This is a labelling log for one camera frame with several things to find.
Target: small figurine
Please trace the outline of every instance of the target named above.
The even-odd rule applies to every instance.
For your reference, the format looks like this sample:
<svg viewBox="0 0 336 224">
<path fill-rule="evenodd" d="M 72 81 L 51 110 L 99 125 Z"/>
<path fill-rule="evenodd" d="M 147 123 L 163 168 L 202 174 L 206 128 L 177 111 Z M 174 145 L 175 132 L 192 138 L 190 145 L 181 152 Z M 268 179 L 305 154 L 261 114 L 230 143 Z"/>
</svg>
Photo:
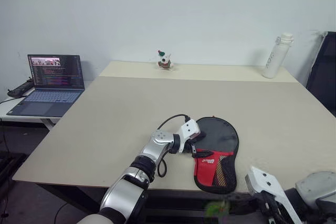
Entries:
<svg viewBox="0 0 336 224">
<path fill-rule="evenodd" d="M 171 69 L 173 64 L 170 61 L 170 55 L 167 55 L 163 51 L 158 51 L 161 60 L 157 63 L 161 69 Z"/>
</svg>

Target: desk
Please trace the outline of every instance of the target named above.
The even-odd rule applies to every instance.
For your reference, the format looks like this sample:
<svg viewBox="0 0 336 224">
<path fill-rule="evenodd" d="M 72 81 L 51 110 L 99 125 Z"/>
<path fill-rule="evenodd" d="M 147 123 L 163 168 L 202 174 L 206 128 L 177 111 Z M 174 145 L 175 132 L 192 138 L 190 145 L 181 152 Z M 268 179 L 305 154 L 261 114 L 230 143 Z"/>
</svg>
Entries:
<svg viewBox="0 0 336 224">
<path fill-rule="evenodd" d="M 89 84 L 92 81 L 84 81 L 84 85 L 87 88 Z M 24 95 L 29 95 L 34 91 L 34 88 L 28 90 Z M 26 116 L 26 115 L 7 115 L 8 111 L 10 111 L 12 108 L 14 108 L 20 101 L 22 101 L 24 98 L 19 98 L 15 100 L 11 100 L 12 97 L 7 97 L 7 99 L 4 103 L 0 104 L 0 118 L 6 119 L 6 120 L 22 120 L 22 119 L 38 119 L 42 121 L 42 123 L 47 127 L 47 129 L 51 130 L 54 127 L 53 121 L 58 121 L 60 118 L 59 117 L 53 117 L 53 116 Z"/>
<path fill-rule="evenodd" d="M 215 115 L 233 125 L 240 141 L 237 191 L 247 191 L 250 165 L 274 174 L 284 189 L 312 172 L 335 171 L 335 117 L 284 68 L 274 79 L 260 72 L 197 65 L 166 71 L 150 63 L 111 62 L 13 179 L 109 187 L 161 122 L 178 113 Z M 174 132 L 182 123 L 172 120 L 164 128 Z M 190 155 L 165 159 L 166 177 L 156 176 L 150 188 L 199 190 Z"/>
</svg>

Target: white water bottle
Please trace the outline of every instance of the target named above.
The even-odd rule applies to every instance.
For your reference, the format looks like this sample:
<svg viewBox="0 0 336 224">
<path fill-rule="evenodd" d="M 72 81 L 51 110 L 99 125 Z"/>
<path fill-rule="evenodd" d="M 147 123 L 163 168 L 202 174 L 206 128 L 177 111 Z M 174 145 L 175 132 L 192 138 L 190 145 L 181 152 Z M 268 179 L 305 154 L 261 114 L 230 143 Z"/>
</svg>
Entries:
<svg viewBox="0 0 336 224">
<path fill-rule="evenodd" d="M 281 37 L 277 37 L 275 46 L 267 60 L 262 75 L 266 78 L 274 78 L 277 74 L 283 60 L 286 57 L 288 49 L 293 43 L 293 34 L 283 33 Z"/>
</svg>

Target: bottle cap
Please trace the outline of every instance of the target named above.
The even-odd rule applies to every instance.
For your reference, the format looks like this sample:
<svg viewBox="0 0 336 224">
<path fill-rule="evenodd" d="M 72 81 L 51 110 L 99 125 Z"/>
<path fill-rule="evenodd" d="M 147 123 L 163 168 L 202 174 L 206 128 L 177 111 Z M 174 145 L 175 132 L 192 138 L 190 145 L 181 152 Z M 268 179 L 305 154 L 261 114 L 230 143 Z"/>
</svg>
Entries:
<svg viewBox="0 0 336 224">
<path fill-rule="evenodd" d="M 291 44 L 293 42 L 293 34 L 290 33 L 282 33 L 281 34 L 281 42 L 284 44 Z"/>
</svg>

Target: green object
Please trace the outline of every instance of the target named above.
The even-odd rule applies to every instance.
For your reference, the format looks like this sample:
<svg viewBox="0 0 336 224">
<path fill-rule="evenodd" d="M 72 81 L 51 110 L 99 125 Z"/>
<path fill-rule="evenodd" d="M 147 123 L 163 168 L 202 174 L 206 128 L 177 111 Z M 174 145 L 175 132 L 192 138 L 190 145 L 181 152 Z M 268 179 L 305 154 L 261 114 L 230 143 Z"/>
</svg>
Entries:
<svg viewBox="0 0 336 224">
<path fill-rule="evenodd" d="M 229 211 L 229 201 L 212 201 L 208 203 L 205 207 L 205 216 L 221 218 L 229 215 Z"/>
</svg>

